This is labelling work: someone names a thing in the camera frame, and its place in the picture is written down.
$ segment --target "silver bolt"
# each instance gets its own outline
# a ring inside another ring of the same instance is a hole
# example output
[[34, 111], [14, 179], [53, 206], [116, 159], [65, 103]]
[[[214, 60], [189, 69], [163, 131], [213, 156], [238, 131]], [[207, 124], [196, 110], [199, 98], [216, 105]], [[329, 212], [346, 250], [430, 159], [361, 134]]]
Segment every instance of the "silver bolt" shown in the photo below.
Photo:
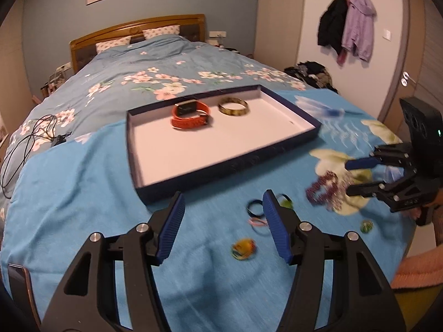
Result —
[[137, 232], [140, 232], [140, 233], [146, 232], [147, 230], [149, 230], [149, 226], [147, 224], [139, 224], [136, 227], [136, 230], [137, 230]]
[[351, 241], [357, 241], [358, 240], [358, 233], [356, 233], [356, 232], [349, 232], [348, 233], [348, 238]]
[[300, 230], [310, 231], [310, 230], [312, 230], [312, 225], [309, 222], [302, 222], [302, 223], [300, 223]]
[[101, 235], [98, 232], [94, 232], [91, 236], [89, 236], [89, 239], [92, 242], [97, 242], [99, 239], [101, 239]]

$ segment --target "blue-gray wall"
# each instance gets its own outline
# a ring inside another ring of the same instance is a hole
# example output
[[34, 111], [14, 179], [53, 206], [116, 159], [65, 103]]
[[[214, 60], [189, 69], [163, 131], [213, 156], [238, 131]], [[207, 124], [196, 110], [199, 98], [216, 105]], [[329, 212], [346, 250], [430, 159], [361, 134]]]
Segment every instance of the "blue-gray wall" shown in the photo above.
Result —
[[226, 31], [227, 47], [254, 49], [258, 0], [25, 0], [23, 52], [31, 92], [71, 61], [69, 42], [113, 25], [148, 17], [205, 14], [208, 31]]

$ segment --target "bed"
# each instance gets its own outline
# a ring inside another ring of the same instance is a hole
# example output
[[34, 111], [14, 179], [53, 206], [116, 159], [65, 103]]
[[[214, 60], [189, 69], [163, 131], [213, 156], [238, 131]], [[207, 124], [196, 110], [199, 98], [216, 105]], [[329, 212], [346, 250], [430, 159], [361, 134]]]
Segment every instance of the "bed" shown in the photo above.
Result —
[[[142, 30], [180, 25], [180, 35], [141, 38]], [[144, 206], [130, 177], [125, 145], [127, 110], [206, 90], [262, 84], [319, 119], [320, 136], [295, 151], [186, 193], [187, 212], [170, 258], [154, 271], [173, 331], [271, 331], [286, 304], [294, 267], [278, 257], [269, 231], [255, 233], [247, 224], [246, 203], [271, 188], [295, 202], [300, 218], [326, 233], [359, 230], [374, 223], [363, 239], [391, 280], [414, 231], [414, 223], [391, 214], [373, 199], [348, 198], [336, 211], [313, 207], [305, 189], [325, 171], [343, 176], [349, 158], [366, 156], [375, 145], [398, 138], [381, 123], [329, 90], [309, 90], [283, 72], [203, 42], [204, 15], [159, 17], [107, 28], [71, 43], [76, 75], [46, 98], [11, 136], [8, 152], [44, 115], [57, 116], [55, 135], [70, 132], [67, 142], [50, 148], [41, 136], [23, 168], [24, 145], [2, 171], [9, 180], [0, 197], [7, 264], [31, 273], [37, 308], [44, 315], [53, 291], [87, 236], [126, 233], [147, 221], [165, 201]], [[129, 45], [99, 55], [97, 42], [132, 36]], [[161, 146], [152, 146], [161, 153]], [[398, 171], [382, 167], [352, 174], [355, 182], [390, 178]], [[258, 253], [234, 260], [230, 246], [252, 237]], [[325, 266], [324, 294], [317, 327], [327, 321], [331, 264]], [[120, 321], [130, 326], [117, 265]]]

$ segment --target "blue cloth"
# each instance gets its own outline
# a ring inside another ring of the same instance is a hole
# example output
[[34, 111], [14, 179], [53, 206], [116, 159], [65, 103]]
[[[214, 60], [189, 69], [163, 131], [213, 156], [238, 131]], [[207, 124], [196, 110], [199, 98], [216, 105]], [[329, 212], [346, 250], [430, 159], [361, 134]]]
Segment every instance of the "blue cloth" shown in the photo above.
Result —
[[[97, 131], [125, 118], [126, 111], [162, 99], [219, 88], [263, 84], [271, 90], [304, 88], [304, 84], [257, 61], [177, 35], [153, 37], [128, 46], [109, 48], [98, 54], [80, 72], [32, 110], [23, 126], [11, 135], [7, 154], [28, 135], [38, 119], [56, 115], [55, 135], [72, 137]], [[25, 143], [12, 155], [4, 181], [23, 161]], [[47, 139], [37, 139], [31, 156], [49, 148]], [[6, 187], [12, 196], [18, 174]], [[9, 200], [0, 193], [0, 209], [7, 214]], [[4, 221], [0, 218], [0, 241]]]
[[[361, 157], [369, 153], [370, 145], [382, 141], [361, 123], [368, 118], [365, 113], [331, 91], [279, 93], [292, 102], [315, 98], [319, 103], [312, 104], [318, 118], [327, 123], [319, 138], [294, 151], [185, 193], [186, 212], [171, 255], [153, 268], [172, 331], [275, 331], [295, 267], [278, 256], [267, 228], [259, 228], [259, 234], [252, 230], [245, 211], [249, 200], [261, 199], [269, 188], [289, 195], [300, 219], [325, 233], [359, 231], [362, 220], [370, 218], [374, 229], [362, 238], [389, 280], [412, 237], [413, 222], [391, 214], [375, 199], [349, 216], [309, 204], [305, 189], [318, 177], [318, 158], [309, 154], [311, 150], [335, 149]], [[332, 122], [330, 115], [339, 117]], [[361, 137], [354, 141], [350, 132], [334, 137], [328, 127], [332, 125], [341, 131], [347, 131], [345, 125], [354, 125]], [[53, 147], [33, 156], [20, 174], [0, 253], [3, 276], [8, 263], [30, 270], [43, 317], [58, 282], [89, 234], [124, 234], [166, 204], [162, 201], [146, 208], [138, 199], [127, 163], [124, 121]], [[230, 247], [246, 237], [256, 241], [257, 253], [237, 261]], [[116, 275], [120, 319], [130, 326], [121, 264]], [[327, 322], [331, 279], [332, 263], [327, 262], [317, 327]]]

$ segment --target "red watch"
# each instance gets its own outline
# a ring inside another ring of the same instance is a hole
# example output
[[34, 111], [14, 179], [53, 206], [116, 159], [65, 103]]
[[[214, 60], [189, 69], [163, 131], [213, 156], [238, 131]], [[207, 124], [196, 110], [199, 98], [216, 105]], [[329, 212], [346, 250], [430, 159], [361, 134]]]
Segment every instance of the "red watch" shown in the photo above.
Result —
[[[181, 116], [199, 112], [199, 116], [183, 118]], [[177, 129], [191, 129], [207, 125], [211, 110], [208, 105], [198, 100], [189, 100], [177, 103], [172, 109], [171, 125]]]

